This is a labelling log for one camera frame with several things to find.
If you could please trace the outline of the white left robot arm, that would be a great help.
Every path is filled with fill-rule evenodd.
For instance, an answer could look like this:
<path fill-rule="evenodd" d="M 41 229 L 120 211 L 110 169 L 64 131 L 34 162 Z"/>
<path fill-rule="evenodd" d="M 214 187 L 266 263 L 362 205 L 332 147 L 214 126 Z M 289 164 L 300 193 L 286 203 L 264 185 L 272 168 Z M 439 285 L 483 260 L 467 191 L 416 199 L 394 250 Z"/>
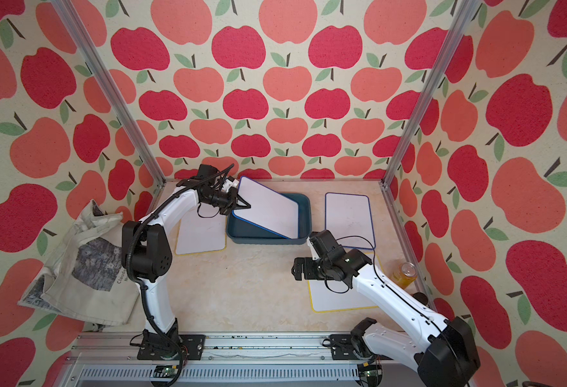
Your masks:
<path fill-rule="evenodd" d="M 239 181 L 230 174 L 233 168 L 234 164 L 223 170 L 201 164 L 196 175 L 181 180 L 156 209 L 122 227 L 122 266 L 138 287 L 146 316 L 138 345 L 140 361 L 184 363 L 188 358 L 167 290 L 167 273 L 173 261 L 169 238 L 182 217 L 203 204 L 216 208 L 223 216 L 251 208 L 238 193 Z"/>

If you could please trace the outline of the blue-framed whiteboard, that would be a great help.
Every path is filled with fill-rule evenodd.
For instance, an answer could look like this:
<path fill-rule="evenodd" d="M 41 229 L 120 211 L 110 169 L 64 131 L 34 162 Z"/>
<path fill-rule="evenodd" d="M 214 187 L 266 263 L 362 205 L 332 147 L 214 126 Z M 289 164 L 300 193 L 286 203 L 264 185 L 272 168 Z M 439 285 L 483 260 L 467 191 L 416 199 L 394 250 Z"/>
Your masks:
<path fill-rule="evenodd" d="M 345 248 L 376 248 L 370 199 L 366 195 L 325 195 L 325 229 Z"/>
<path fill-rule="evenodd" d="M 233 210 L 235 218 L 283 238 L 296 239 L 299 236 L 299 206 L 291 198 L 248 177 L 240 179 L 238 198 L 243 198 L 250 208 Z"/>

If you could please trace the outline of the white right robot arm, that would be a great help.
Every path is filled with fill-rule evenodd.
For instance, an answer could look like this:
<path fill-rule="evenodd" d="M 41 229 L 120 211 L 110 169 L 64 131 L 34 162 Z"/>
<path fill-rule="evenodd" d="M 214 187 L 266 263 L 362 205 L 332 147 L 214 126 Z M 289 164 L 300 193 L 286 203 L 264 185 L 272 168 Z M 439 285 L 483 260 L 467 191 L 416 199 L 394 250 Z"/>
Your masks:
<path fill-rule="evenodd" d="M 468 386 L 480 369 L 480 355 L 469 324 L 448 319 L 417 301 L 358 249 L 345 250 L 330 231 L 312 232 L 312 255 L 295 259 L 298 281 L 342 282 L 372 301 L 403 332 L 374 319 L 360 322 L 351 335 L 360 356 L 386 356 L 417 372 L 426 386 Z"/>

